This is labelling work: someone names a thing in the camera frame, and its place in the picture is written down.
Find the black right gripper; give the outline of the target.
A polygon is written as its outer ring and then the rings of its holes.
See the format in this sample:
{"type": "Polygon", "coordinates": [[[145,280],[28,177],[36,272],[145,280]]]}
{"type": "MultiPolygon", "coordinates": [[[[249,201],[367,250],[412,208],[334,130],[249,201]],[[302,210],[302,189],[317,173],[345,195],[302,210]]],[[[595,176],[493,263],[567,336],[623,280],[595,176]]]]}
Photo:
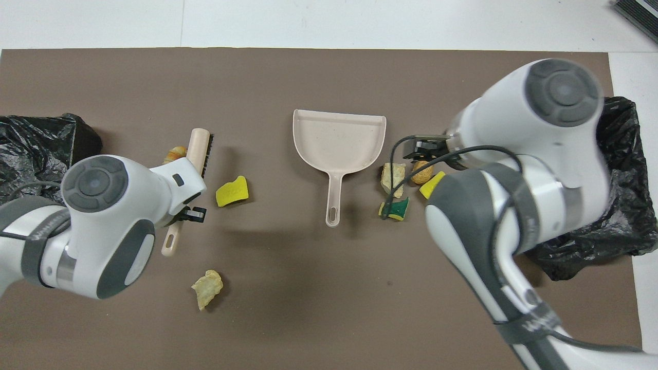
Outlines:
{"type": "Polygon", "coordinates": [[[415,141],[407,141],[403,145],[403,158],[415,162],[429,162],[450,152],[447,137],[442,135],[416,135],[415,141]]]}

